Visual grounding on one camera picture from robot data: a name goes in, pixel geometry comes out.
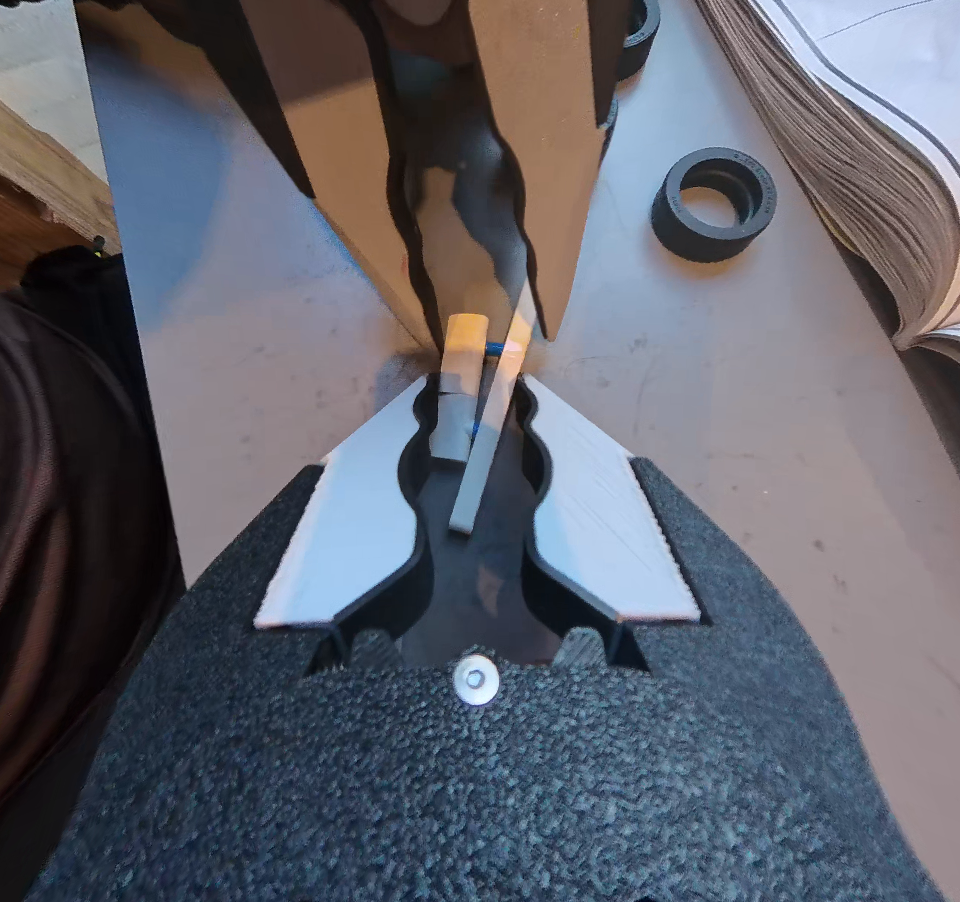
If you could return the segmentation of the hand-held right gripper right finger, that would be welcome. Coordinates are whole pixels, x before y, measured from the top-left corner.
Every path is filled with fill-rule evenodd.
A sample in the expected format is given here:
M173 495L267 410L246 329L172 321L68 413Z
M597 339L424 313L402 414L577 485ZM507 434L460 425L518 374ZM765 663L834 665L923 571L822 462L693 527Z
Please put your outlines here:
M559 637L619 644L633 624L702 623L702 608L638 476L639 458L531 374L517 384L522 472L534 491L521 587Z

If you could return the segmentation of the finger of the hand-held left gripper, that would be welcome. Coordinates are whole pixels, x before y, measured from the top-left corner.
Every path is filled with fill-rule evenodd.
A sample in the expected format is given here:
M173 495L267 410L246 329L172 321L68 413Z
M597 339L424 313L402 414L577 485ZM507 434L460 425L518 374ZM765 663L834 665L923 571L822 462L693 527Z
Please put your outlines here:
M406 198L386 44L358 0L239 0L313 201L418 343L444 330Z
M468 0L495 128L520 171L518 223L540 329L555 342L581 255L603 133L588 0Z

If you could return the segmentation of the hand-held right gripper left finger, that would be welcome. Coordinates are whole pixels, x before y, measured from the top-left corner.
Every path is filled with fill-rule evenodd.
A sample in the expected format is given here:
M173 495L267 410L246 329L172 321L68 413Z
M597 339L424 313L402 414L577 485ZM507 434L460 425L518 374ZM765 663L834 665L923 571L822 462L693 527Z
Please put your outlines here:
M396 640L429 606L434 568L419 496L429 473L436 377L423 375L337 445L254 618L259 631L324 628Z

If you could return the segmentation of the long white toy beam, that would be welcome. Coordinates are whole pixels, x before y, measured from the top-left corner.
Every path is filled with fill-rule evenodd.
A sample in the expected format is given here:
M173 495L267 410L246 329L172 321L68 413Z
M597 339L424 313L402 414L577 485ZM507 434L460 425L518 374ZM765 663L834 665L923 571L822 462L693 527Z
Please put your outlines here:
M530 280L524 282L519 297L450 516L450 531L462 536L471 536L474 531L514 388L537 323Z

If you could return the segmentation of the white toy beam brick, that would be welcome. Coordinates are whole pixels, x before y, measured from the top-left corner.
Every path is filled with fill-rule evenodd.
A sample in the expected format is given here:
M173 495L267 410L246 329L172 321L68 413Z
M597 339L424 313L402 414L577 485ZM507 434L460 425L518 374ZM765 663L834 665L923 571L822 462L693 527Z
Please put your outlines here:
M439 371L437 424L430 449L432 457L444 463L465 464L474 441L489 319L474 313L449 318Z

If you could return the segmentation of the grey desk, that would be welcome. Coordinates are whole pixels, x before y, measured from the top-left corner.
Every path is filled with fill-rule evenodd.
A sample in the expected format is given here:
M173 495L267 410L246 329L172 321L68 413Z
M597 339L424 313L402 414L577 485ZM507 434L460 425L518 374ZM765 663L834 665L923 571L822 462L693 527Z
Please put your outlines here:
M692 0L627 84L556 343L528 367L652 459L816 642L904 834L958 900L958 473L870 304ZM206 58L77 8L193 583L306 464L426 371ZM721 263L654 234L673 165L745 152L774 219Z

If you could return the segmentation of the narrow black rubber tyre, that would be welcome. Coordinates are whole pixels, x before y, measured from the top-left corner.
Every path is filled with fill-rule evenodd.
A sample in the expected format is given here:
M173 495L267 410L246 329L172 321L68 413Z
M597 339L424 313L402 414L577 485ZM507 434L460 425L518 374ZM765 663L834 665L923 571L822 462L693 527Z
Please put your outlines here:
M662 21L659 0L632 0L628 31L618 58L618 83L637 75L645 66Z

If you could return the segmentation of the wooden side panel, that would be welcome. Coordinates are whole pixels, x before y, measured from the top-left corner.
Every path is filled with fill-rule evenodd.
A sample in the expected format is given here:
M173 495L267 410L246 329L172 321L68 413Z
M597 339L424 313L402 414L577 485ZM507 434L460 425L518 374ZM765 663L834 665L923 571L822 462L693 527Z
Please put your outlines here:
M48 133L1 104L1 290L60 248L122 251L108 184Z

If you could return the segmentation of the person's brown shirt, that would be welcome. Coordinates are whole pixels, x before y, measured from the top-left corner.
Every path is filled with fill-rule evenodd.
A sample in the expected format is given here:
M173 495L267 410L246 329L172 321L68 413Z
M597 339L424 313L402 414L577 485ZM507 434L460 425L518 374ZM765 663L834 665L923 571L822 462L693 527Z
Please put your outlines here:
M184 586L156 437L123 376L18 294L1 343L1 892L22 900Z

